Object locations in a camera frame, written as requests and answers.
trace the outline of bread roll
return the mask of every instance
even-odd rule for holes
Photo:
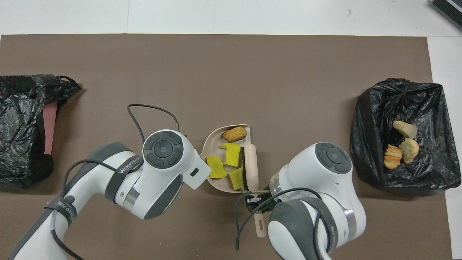
[[[398,130],[398,132],[402,135],[411,139],[414,139],[414,137],[417,135],[417,126],[405,123],[403,121],[394,121],[393,128]]]
[[[227,142],[239,141],[239,140],[244,139],[246,136],[247,136],[247,131],[242,126],[235,127],[223,133],[223,138]]]
[[[388,145],[383,157],[383,164],[388,169],[394,169],[401,163],[403,151],[393,145]]]
[[[403,158],[403,151],[401,151],[401,149],[398,147],[389,144],[387,150],[385,151],[385,155]]]
[[[400,144],[400,149],[403,151],[403,161],[408,164],[411,163],[419,153],[419,144],[411,138],[404,139]]]

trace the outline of white surface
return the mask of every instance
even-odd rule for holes
[[[433,81],[444,86],[462,153],[462,32],[427,0],[0,0],[0,34],[125,32],[431,36]],[[446,192],[456,259],[462,259],[461,196],[460,187]]]
[[[462,37],[429,37],[428,50],[433,82],[443,85],[454,140],[462,158]],[[452,258],[462,259],[462,186],[446,191]]]
[[[462,36],[427,0],[130,0],[127,32]]]
[[[0,0],[0,34],[125,33],[128,0]]]

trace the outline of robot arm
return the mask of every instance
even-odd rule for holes
[[[104,194],[137,217],[150,219],[170,206],[183,183],[196,189],[211,171],[188,139],[173,130],[157,131],[146,139],[141,167],[142,159],[118,142],[98,146],[87,158],[102,161],[116,171],[96,163],[84,164],[67,184],[68,192],[62,191],[47,205],[16,245],[10,260],[31,256],[37,260],[67,259],[50,230],[55,229],[62,240],[93,194]]]
[[[268,237],[279,256],[330,259],[328,253],[364,232],[365,211],[354,191],[352,172],[345,151],[321,142],[300,152],[271,178],[269,194],[260,197],[252,212],[272,210]]]

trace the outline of plastic bag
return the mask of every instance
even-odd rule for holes
[[[383,165],[389,144],[398,147],[404,136],[393,128],[401,120],[418,127],[414,140],[419,154],[395,169]],[[359,178],[377,188],[431,196],[457,187],[461,172],[443,87],[387,79],[361,94],[351,126],[350,150]]]
[[[26,187],[51,174],[53,159],[44,154],[43,106],[65,101],[78,90],[65,76],[0,76],[1,184]]]

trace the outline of black cable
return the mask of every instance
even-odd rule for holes
[[[258,205],[256,208],[254,208],[249,216],[247,216],[247,218],[244,220],[241,228],[239,228],[239,220],[237,218],[237,215],[238,215],[238,208],[237,208],[237,202],[235,204],[235,208],[234,208],[234,214],[236,216],[236,228],[237,228],[237,238],[236,238],[236,244],[235,244],[235,247],[234,249],[236,251],[239,251],[239,237],[241,236],[241,233],[242,233],[242,230],[244,229],[244,226],[245,224],[249,221],[249,219],[257,212],[259,211],[263,206],[265,206],[266,204],[268,204],[272,199],[275,199],[276,197],[279,197],[280,195],[282,194],[286,194],[288,192],[293,192],[293,191],[306,191],[306,192],[311,192],[313,193],[318,199],[322,200],[322,197],[319,195],[319,193],[317,193],[316,191],[312,190],[312,189],[309,189],[309,188],[292,188],[292,189],[288,189],[288,190],[285,190],[285,191],[282,191],[282,192],[279,192],[271,197],[269,197],[268,199],[266,199],[265,201],[263,201],[263,203],[261,203],[260,205]],[[241,196],[239,196],[238,198],[238,201],[240,201],[242,199],[242,197],[244,196],[247,196],[247,192],[242,194]]]
[[[66,253],[68,253],[69,255],[71,255],[73,258],[75,258],[77,260],[84,260],[83,258],[78,256],[76,253],[74,253],[72,250],[70,250],[68,247],[66,247],[65,244],[63,244],[61,242],[61,240],[59,239],[59,237],[56,234],[56,231],[54,229],[51,230],[51,235],[53,236],[53,239],[55,240],[56,244],[58,244],[58,246],[61,247],[62,250],[64,250]]]
[[[70,172],[79,164],[81,163],[96,163],[98,165],[102,165],[106,168],[108,168],[109,170],[112,170],[112,171],[116,171],[117,169],[115,169],[114,167],[112,167],[111,165],[108,165],[102,161],[97,161],[97,160],[92,160],[92,159],[84,159],[84,160],[80,160],[76,163],[74,163],[73,165],[71,165],[71,167],[69,167],[69,169],[67,170],[66,174],[64,175],[64,183],[63,183],[63,189],[62,189],[62,196],[65,197],[68,190],[67,190],[67,179],[69,178],[69,174]],[[78,256],[76,253],[74,253],[72,250],[70,250],[58,237],[58,235],[56,234],[56,231],[54,229],[51,230],[51,235],[53,236],[53,239],[55,240],[56,244],[58,244],[59,247],[61,247],[66,253],[68,253],[69,255],[71,255],[73,258],[77,259],[77,260],[84,260],[83,258],[81,258],[80,256]]]
[[[81,163],[84,163],[84,162],[91,162],[91,163],[96,163],[96,164],[99,164],[99,165],[102,165],[106,168],[108,168],[109,170],[112,170],[112,171],[116,171],[117,169],[112,167],[111,165],[108,165],[108,164],[105,164],[104,162],[102,161],[97,161],[97,160],[92,160],[92,159],[83,159],[83,160],[80,160],[76,163],[74,163],[66,172],[66,174],[64,175],[64,183],[63,183],[63,188],[62,188],[62,196],[64,197],[68,190],[67,190],[67,179],[69,177],[69,173],[72,171],[72,169],[74,169],[77,165],[81,164]]]
[[[175,129],[179,132],[180,129],[179,129],[179,125],[178,125],[178,120],[176,119],[176,117],[168,112],[167,110],[163,109],[163,108],[160,108],[160,107],[157,107],[157,106],[153,106],[153,105],[143,105],[143,104],[129,104],[127,106],[127,111],[128,111],[128,114],[130,115],[130,117],[132,118],[133,122],[135,123],[136,125],[136,128],[138,129],[138,132],[140,132],[140,136],[141,136],[141,140],[145,141],[145,138],[144,138],[144,135],[143,135],[143,130],[141,130],[141,127],[140,127],[140,124],[138,123],[138,121],[136,120],[135,116],[133,115],[132,111],[130,110],[130,107],[132,106],[141,106],[141,107],[149,107],[149,108],[154,108],[154,109],[157,109],[157,110],[160,110],[160,111],[164,111],[165,113],[169,114],[171,117],[173,117],[173,120],[175,120]]]

